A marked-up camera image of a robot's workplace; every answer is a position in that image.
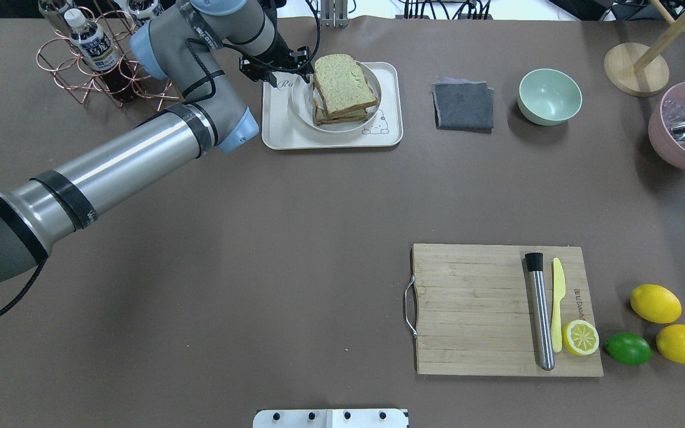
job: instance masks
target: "black tape band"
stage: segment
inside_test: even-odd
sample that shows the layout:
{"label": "black tape band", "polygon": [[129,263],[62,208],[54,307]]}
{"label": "black tape band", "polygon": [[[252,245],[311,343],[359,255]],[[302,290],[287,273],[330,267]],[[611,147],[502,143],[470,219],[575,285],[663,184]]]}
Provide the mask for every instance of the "black tape band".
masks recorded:
{"label": "black tape band", "polygon": [[237,42],[233,42],[233,43],[237,46],[245,46],[248,43],[253,43],[261,35],[261,33],[263,33],[263,29],[266,28],[266,20],[267,19],[269,19],[269,17],[264,17],[263,22],[260,23],[260,30],[258,30],[258,32],[255,33],[255,36],[252,36],[250,38],[250,40],[247,40],[247,41],[244,41],[241,43],[237,43]]}
{"label": "black tape band", "polygon": [[16,234],[17,238],[24,244],[24,246],[30,252],[33,260],[36,261],[38,265],[44,263],[49,257],[44,246],[41,245],[41,241],[36,238],[36,235],[32,230],[25,224],[19,214],[10,206],[7,201],[0,197],[0,218],[7,223],[8,227],[11,228],[13,233]]}
{"label": "black tape band", "polygon": [[165,110],[179,116],[185,124],[190,127],[195,138],[197,138],[197,144],[200,148],[200,152],[197,155],[198,158],[206,154],[212,148],[208,128],[202,124],[201,120],[193,111],[191,111],[191,109],[186,108],[182,103],[175,103],[175,105],[168,106]]}
{"label": "black tape band", "polygon": [[200,113],[202,113],[202,116],[205,116],[205,118],[208,120],[208,123],[210,124],[210,129],[213,130],[213,144],[214,146],[218,146],[220,141],[218,141],[218,130],[215,129],[215,122],[213,122],[212,117],[208,114],[207,109],[201,108],[201,106],[198,105],[198,103],[192,103],[193,106],[198,108],[200,110]]}
{"label": "black tape band", "polygon": [[198,81],[191,84],[187,89],[184,89],[184,92],[181,93],[182,97],[184,97],[184,98],[188,97],[188,95],[191,94],[193,90],[198,89],[198,87],[206,84],[211,79],[217,78],[218,76],[221,76],[221,75],[225,75],[223,70],[214,71],[214,73],[211,73],[210,75],[204,76],[204,78],[199,79]]}
{"label": "black tape band", "polygon": [[192,31],[195,32],[202,41],[207,43],[211,49],[221,49],[224,47],[224,44],[221,43],[221,38],[213,32],[213,29],[208,25],[199,11],[192,6],[192,3],[188,0],[179,0],[176,2],[176,6],[179,7],[179,12],[181,12],[181,16],[184,17],[184,21],[192,27]]}
{"label": "black tape band", "polygon": [[73,227],[76,230],[87,228],[97,221],[98,215],[95,207],[86,198],[84,193],[70,180],[57,171],[48,170],[31,178],[40,182],[54,196],[57,203],[65,210]]}

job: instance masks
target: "lemon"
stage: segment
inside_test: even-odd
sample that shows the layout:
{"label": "lemon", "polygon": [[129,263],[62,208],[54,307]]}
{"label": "lemon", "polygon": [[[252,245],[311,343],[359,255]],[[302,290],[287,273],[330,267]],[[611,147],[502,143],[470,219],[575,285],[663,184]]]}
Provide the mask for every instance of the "lemon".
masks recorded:
{"label": "lemon", "polygon": [[562,329],[562,344],[575,355],[590,355],[599,349],[599,334],[589,322],[574,320]]}
{"label": "lemon", "polygon": [[680,317],[680,301],[662,285],[639,285],[630,294],[630,306],[648,322],[671,323]]}
{"label": "lemon", "polygon": [[685,364],[685,325],[668,325],[657,333],[657,350],[675,363]]}

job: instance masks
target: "bottle label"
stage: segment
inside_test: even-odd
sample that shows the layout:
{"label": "bottle label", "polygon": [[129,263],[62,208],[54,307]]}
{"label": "bottle label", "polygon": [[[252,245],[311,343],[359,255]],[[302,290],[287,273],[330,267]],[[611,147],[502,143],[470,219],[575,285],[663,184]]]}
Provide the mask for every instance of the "bottle label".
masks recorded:
{"label": "bottle label", "polygon": [[95,71],[110,70],[118,63],[118,54],[112,48],[112,41],[103,32],[97,32],[80,46],[89,66]]}

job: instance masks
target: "black cable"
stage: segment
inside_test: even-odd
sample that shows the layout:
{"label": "black cable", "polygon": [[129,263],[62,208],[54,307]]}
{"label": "black cable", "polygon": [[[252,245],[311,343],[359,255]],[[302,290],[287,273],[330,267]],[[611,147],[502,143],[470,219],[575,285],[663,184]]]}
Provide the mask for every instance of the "black cable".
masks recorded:
{"label": "black cable", "polygon": [[232,51],[237,51],[242,56],[248,57],[252,62],[257,62],[260,65],[263,65],[266,68],[271,68],[272,71],[282,71],[282,73],[295,73],[296,71],[301,71],[303,68],[305,68],[307,65],[310,64],[310,62],[313,60],[313,57],[316,56],[316,53],[319,51],[319,45],[321,44],[321,20],[319,17],[316,15],[315,9],[313,9],[313,5],[310,3],[310,0],[305,0],[306,5],[308,5],[308,8],[310,8],[310,11],[313,12],[313,19],[316,21],[316,46],[313,47],[313,52],[308,56],[308,59],[303,62],[302,65],[299,65],[295,68],[282,68],[282,67],[277,67],[276,65],[271,65],[267,62],[263,62],[260,59],[256,58],[255,56],[252,56],[251,54],[247,53],[244,51],[244,49],[236,47],[234,45],[224,43],[224,47],[228,47],[229,49],[232,49]]}
{"label": "black cable", "polygon": [[425,6],[427,5],[427,3],[430,3],[432,19],[438,19],[438,16],[435,14],[435,7],[432,5],[432,0],[424,0],[424,2],[422,2],[422,10],[419,11],[419,17],[425,17]]}
{"label": "black cable", "polygon": [[438,0],[438,5],[443,7],[443,12],[445,12],[445,18],[451,19],[451,16],[448,14],[448,8],[446,8],[445,4],[443,4],[443,0]]}
{"label": "black cable", "polygon": [[480,9],[480,16],[482,19],[488,19],[488,13],[490,12],[490,2],[491,2],[491,0],[488,0],[488,2],[486,3],[486,13],[484,16],[483,16],[483,10]]}
{"label": "black cable", "polygon": [[[192,47],[192,43],[197,43],[197,44],[202,45],[202,46],[207,46],[207,44],[202,42],[201,40],[192,39],[192,38],[189,38],[189,39],[184,41],[184,44],[187,46],[188,51],[190,51],[192,58],[195,60],[195,62],[197,62],[197,64],[199,65],[199,68],[202,70],[202,72],[205,74],[205,76],[209,78],[210,94],[202,95],[201,97],[197,97],[194,100],[184,101],[182,103],[183,105],[191,105],[191,103],[197,103],[199,101],[207,100],[208,98],[215,97],[215,80],[213,79],[213,76],[211,76],[210,70],[208,70],[205,63],[202,62],[202,60],[200,59],[197,52],[195,52],[195,49]],[[163,114],[166,114],[166,113],[169,113],[169,111],[166,111],[165,109],[163,111],[158,111],[158,113],[155,113],[152,116],[148,117],[147,119],[144,120],[144,122],[141,122],[141,124],[136,125],[136,127],[137,128],[141,127],[141,125],[147,124],[147,122],[150,122],[154,119],[157,119],[158,117],[163,116]]]}
{"label": "black cable", "polygon": [[15,306],[21,299],[25,296],[25,293],[30,290],[31,285],[33,285],[34,282],[36,282],[36,278],[39,277],[39,273],[41,273],[41,270],[44,268],[46,261],[43,261],[41,265],[36,266],[36,270],[33,271],[33,274],[30,276],[30,279],[28,279],[28,282],[26,282],[25,287],[21,290],[21,292],[17,293],[17,295],[10,301],[10,303],[7,304],[4,308],[0,309],[0,317],[3,314],[6,314],[7,311],[12,309],[13,306]]}
{"label": "black cable", "polygon": [[[398,0],[398,2],[399,2],[399,3],[406,3],[406,0]],[[459,4],[459,3],[464,3],[464,0],[441,0],[441,2],[442,2],[442,3],[455,3],[455,4]]]}
{"label": "black cable", "polygon": [[454,14],[453,17],[451,17],[451,19],[460,19],[461,12],[464,11],[464,6],[469,6],[470,2],[472,2],[472,0],[464,0],[464,2],[461,3],[461,5],[459,6],[459,9],[456,10],[456,13]]}
{"label": "black cable", "polygon": [[207,46],[207,44],[198,39],[187,39],[184,41],[184,44],[187,45],[187,49],[190,50],[190,54],[192,54],[192,57],[195,59],[197,64],[199,65],[199,68],[202,70],[202,72],[205,74],[205,76],[209,77],[208,81],[210,83],[210,94],[207,95],[202,95],[202,97],[197,97],[194,100],[187,101],[186,103],[190,105],[191,103],[196,103],[198,101],[202,100],[207,100],[208,98],[212,98],[215,96],[215,80],[213,80],[213,76],[211,76],[210,70],[206,67],[205,63],[202,62],[202,60],[199,58],[197,52],[195,52],[195,49],[192,47],[192,43],[197,43],[202,46]]}

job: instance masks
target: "green lime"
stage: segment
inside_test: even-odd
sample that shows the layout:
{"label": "green lime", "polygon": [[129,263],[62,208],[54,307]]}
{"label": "green lime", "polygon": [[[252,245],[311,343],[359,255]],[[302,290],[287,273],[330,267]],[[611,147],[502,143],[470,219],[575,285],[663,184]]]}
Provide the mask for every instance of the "green lime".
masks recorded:
{"label": "green lime", "polygon": [[639,366],[649,361],[652,350],[641,336],[633,333],[616,333],[604,342],[604,350],[620,363]]}

